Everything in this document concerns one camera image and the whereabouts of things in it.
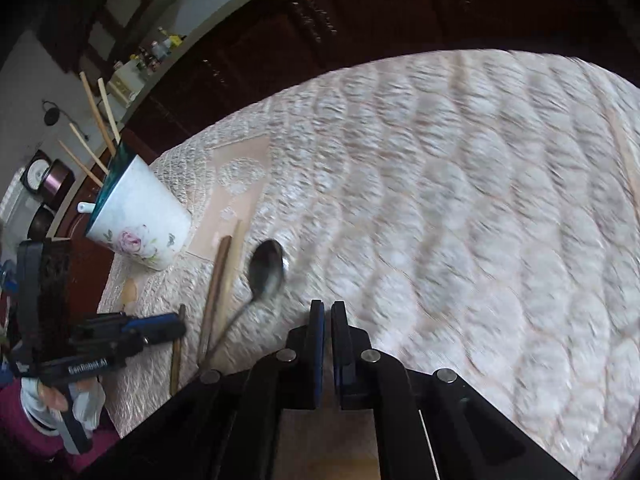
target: bottle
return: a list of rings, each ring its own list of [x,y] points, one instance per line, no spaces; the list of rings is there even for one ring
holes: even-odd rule
[[[151,52],[158,58],[158,61],[162,63],[167,58],[167,56],[169,56],[170,51],[165,48],[163,44],[160,44],[157,41],[152,41]]]
[[[145,61],[146,73],[152,75],[158,69],[159,63],[156,56],[149,54],[142,46],[138,48],[140,57]]]
[[[178,36],[177,34],[169,34],[162,27],[158,27],[158,30],[160,31],[160,34],[162,34],[164,37],[168,38],[171,41],[172,48],[175,48],[182,43],[180,36]]]
[[[140,77],[146,81],[149,74],[146,68],[145,61],[137,54],[131,54],[131,56],[129,56],[129,59],[136,61],[136,68],[140,72]]]

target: pink rose print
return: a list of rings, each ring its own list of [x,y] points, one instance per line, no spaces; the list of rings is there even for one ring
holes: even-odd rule
[[[142,240],[127,230],[120,233],[117,244],[120,250],[126,254],[138,254],[142,248]]]

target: copper pot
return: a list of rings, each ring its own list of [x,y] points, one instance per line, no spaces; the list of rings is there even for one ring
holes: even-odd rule
[[[36,211],[36,214],[31,220],[29,225],[29,231],[27,232],[27,238],[34,242],[41,242],[47,237],[47,232],[53,224],[54,215],[47,209],[44,204],[40,204],[40,207]]]
[[[57,211],[75,180],[73,171],[57,158],[42,177],[38,195],[53,211]]]

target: carved wood panel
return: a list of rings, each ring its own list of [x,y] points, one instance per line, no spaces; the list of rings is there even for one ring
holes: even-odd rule
[[[319,9],[319,27],[326,19],[336,30],[328,41],[335,45],[332,54],[341,66],[442,45],[433,0],[310,0],[308,4]]]
[[[180,123],[188,137],[236,110],[239,85],[213,52],[194,47],[178,70],[154,89],[154,97]]]
[[[147,146],[159,154],[191,136],[178,122],[178,118],[158,101],[155,88],[140,103],[136,113],[127,122],[127,128],[134,131]]]
[[[524,38],[542,34],[575,36],[605,23],[606,9],[598,0],[442,0],[450,33],[470,36]]]
[[[264,16],[221,43],[220,58],[252,90],[252,101],[324,72],[286,12]]]

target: spoon handle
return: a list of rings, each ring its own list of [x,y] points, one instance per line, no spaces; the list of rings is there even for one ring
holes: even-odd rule
[[[207,352],[204,359],[202,360],[202,366],[201,366],[202,371],[211,368],[211,360],[213,359],[213,356],[215,355],[216,351],[220,348],[220,345],[222,345],[222,343],[225,341],[226,336],[229,334],[229,331],[231,330],[231,327],[235,325],[236,322],[238,322],[238,319],[240,319],[242,314],[244,314],[245,311],[247,311],[248,307],[253,302],[254,300],[247,301],[243,306],[241,306],[238,310],[234,312],[233,316],[231,317],[229,322],[225,325],[222,332],[220,333],[220,336],[218,337],[217,341],[213,344],[213,346],[211,347],[211,350]]]

